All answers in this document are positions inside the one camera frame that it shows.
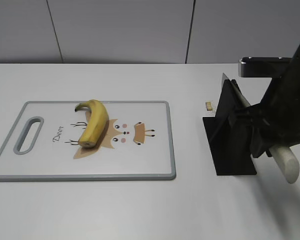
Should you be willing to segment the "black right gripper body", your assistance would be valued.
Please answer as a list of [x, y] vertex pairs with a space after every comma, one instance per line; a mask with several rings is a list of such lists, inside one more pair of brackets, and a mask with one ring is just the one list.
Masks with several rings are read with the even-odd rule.
[[274, 145], [300, 144], [300, 82], [273, 78], [260, 103], [236, 111], [236, 121], [276, 135]]

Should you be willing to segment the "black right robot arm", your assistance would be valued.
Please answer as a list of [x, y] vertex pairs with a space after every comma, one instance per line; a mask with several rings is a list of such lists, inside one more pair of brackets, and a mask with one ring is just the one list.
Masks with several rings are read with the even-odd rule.
[[260, 102], [236, 113], [253, 128], [252, 155], [300, 144], [300, 42], [292, 57], [243, 57], [238, 71], [243, 78], [271, 78]]

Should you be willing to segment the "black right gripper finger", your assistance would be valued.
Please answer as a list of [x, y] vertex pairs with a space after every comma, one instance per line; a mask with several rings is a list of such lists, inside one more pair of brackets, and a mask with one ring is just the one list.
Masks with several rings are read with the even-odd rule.
[[263, 153], [270, 158], [272, 154], [269, 149], [275, 145], [276, 140], [277, 136], [273, 132], [253, 129], [249, 146], [250, 153], [254, 158], [259, 158]]

